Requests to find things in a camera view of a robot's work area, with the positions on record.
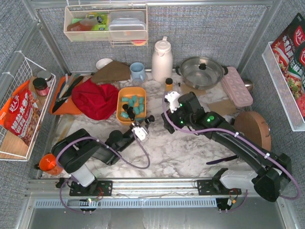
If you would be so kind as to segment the black lid coffee capsule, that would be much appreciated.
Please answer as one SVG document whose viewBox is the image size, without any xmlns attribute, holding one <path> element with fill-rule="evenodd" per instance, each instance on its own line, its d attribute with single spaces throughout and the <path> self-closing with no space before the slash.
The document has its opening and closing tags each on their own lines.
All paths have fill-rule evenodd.
<svg viewBox="0 0 305 229">
<path fill-rule="evenodd" d="M 131 120 L 134 120 L 135 119 L 135 113 L 133 112 L 133 107 L 129 107 L 127 109 L 127 114 L 128 114 L 128 117 L 131 119 Z"/>
<path fill-rule="evenodd" d="M 129 105 L 128 104 L 124 104 L 123 106 L 122 106 L 122 108 L 123 108 L 123 110 L 124 111 L 128 111 L 128 109 L 129 109 Z"/>
</svg>

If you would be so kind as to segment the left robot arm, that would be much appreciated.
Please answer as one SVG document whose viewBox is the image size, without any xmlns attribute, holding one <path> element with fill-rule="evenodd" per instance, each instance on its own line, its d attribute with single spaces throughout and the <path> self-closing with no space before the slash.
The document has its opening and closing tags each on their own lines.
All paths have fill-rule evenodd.
<svg viewBox="0 0 305 229">
<path fill-rule="evenodd" d="M 104 164 L 114 165 L 122 159 L 120 152 L 131 143 L 139 143 L 148 135 L 149 118 L 141 118 L 130 125 L 125 133 L 114 130 L 105 142 L 92 137 L 85 129 L 80 129 L 63 140 L 57 142 L 51 149 L 55 156 L 56 165 L 63 168 L 75 182 L 83 187 L 88 187 L 96 180 L 94 174 L 86 166 L 90 158 L 96 158 Z"/>
</svg>

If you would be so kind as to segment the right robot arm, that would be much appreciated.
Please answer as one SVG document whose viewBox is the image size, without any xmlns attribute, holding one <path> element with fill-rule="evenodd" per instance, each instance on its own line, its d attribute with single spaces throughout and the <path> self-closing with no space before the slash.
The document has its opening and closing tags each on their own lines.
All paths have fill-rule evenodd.
<svg viewBox="0 0 305 229">
<path fill-rule="evenodd" d="M 164 128 L 173 134 L 180 131 L 204 135 L 236 154 L 256 173 L 251 183 L 256 193 L 269 202 L 275 202 L 290 181 L 291 159 L 286 154 L 265 150 L 236 131 L 216 112 L 206 112 L 193 92 L 179 94 L 165 92 L 162 101 Z"/>
</svg>

